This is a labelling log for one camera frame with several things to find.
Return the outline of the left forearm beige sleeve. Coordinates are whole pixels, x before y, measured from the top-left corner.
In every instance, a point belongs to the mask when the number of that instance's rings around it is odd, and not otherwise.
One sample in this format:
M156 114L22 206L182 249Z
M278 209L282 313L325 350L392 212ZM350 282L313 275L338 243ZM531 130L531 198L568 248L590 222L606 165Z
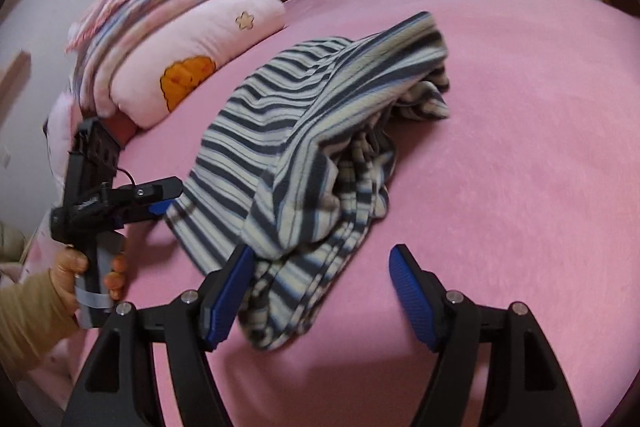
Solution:
M1 366L14 383L35 369L60 341L79 329L49 271L1 288Z

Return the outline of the person's left hand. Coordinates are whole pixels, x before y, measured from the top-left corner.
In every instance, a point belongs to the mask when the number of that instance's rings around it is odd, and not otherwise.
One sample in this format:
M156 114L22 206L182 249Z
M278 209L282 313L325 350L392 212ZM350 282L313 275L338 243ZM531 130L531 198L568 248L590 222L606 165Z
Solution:
M75 297L76 277L85 273L88 260L84 254L74 248L65 246L55 256L54 265L49 270L50 280L56 295L60 297L68 314L74 314L78 309ZM103 283L108 295L113 300L122 298L127 280L128 261L124 254L118 254L112 261L112 269L108 272Z

